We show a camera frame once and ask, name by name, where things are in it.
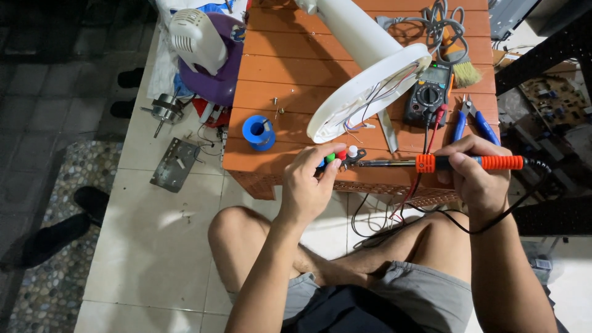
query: gray shorts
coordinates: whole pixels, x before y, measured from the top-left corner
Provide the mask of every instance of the gray shorts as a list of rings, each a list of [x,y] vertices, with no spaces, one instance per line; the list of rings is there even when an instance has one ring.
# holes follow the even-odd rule
[[[312,273],[291,279],[284,319],[302,311],[318,288]],[[385,276],[370,290],[403,310],[426,333],[462,333],[473,311],[470,284],[409,262],[393,261]],[[234,303],[237,293],[229,296]]]

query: digital multimeter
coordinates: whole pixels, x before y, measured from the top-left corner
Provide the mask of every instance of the digital multimeter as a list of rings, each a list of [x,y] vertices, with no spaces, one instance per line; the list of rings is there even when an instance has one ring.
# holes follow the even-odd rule
[[[430,128],[436,121],[435,111],[442,104],[448,104],[454,74],[452,66],[443,65],[432,61],[432,64],[423,72],[419,80],[411,88],[411,95],[405,107],[403,123],[426,127],[426,114],[431,114]],[[446,113],[442,116],[438,128],[446,124]]]

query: hand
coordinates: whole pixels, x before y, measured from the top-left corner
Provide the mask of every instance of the hand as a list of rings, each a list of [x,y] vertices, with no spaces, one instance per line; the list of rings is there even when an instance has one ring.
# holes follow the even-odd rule
[[[345,150],[345,143],[306,147],[286,166],[282,206],[278,217],[296,222],[306,228],[327,207],[333,192],[335,176],[341,165],[336,158],[325,169],[323,176],[314,177],[316,168],[327,155]]]
[[[489,222],[507,209],[510,171],[485,171],[465,152],[474,156],[509,156],[512,152],[469,135],[434,153],[449,155],[448,161],[455,170],[452,177],[450,172],[439,172],[438,180],[449,184],[452,178],[456,193],[469,208],[469,215],[475,217],[474,220]]]

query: brush bristles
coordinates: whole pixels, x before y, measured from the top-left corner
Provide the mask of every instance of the brush bristles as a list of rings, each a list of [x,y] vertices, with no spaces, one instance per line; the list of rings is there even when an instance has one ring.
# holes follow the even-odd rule
[[[453,68],[454,84],[457,88],[466,88],[476,84],[482,78],[481,72],[471,62],[457,63]]]

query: red button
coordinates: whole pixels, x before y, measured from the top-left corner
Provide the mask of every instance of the red button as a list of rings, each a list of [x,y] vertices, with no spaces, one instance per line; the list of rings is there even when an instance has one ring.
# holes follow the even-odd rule
[[[337,154],[335,154],[337,156],[337,158],[339,158],[342,161],[345,161],[345,159],[348,157],[348,152],[347,151],[343,151],[343,152],[338,152]]]

